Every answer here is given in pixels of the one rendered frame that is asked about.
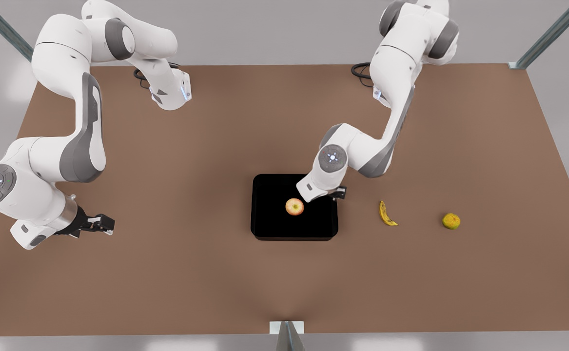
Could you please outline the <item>silver frame post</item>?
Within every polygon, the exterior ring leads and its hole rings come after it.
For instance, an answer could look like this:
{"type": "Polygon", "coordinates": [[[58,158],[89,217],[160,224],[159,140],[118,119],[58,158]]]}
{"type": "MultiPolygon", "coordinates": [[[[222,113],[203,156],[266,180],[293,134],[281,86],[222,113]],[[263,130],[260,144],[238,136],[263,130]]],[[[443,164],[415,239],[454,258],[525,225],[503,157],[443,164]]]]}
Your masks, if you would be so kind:
{"type": "Polygon", "coordinates": [[[0,35],[17,49],[28,62],[32,60],[33,48],[2,15],[0,15],[0,35]]]}
{"type": "Polygon", "coordinates": [[[271,321],[270,334],[277,334],[275,351],[306,351],[300,334],[304,334],[303,321],[271,321]]]}
{"type": "Polygon", "coordinates": [[[569,27],[569,7],[545,33],[515,62],[508,62],[512,70],[525,70],[569,27]]]}

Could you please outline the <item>black square tray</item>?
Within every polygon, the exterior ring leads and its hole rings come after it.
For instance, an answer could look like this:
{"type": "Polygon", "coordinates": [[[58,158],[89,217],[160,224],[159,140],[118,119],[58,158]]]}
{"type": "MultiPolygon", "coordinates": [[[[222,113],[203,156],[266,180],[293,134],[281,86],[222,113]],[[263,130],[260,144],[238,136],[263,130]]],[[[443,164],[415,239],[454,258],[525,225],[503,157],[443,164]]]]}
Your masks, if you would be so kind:
{"type": "Polygon", "coordinates": [[[253,179],[251,232],[259,240],[327,241],[338,232],[337,202],[320,197],[291,215],[286,202],[302,200],[296,184],[304,174],[257,174],[253,179]]]}

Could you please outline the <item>yellow banana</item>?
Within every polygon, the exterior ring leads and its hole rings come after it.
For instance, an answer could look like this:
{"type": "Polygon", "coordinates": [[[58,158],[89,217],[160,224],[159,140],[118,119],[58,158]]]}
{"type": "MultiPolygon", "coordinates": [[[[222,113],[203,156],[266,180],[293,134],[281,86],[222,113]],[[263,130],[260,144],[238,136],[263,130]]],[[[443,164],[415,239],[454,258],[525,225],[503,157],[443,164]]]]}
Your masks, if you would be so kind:
{"type": "Polygon", "coordinates": [[[379,215],[381,217],[381,220],[389,226],[397,226],[398,223],[396,223],[395,221],[391,220],[391,218],[389,218],[387,212],[386,212],[386,206],[384,201],[380,201],[379,202],[379,207],[378,207],[378,211],[379,211],[379,215]]]}

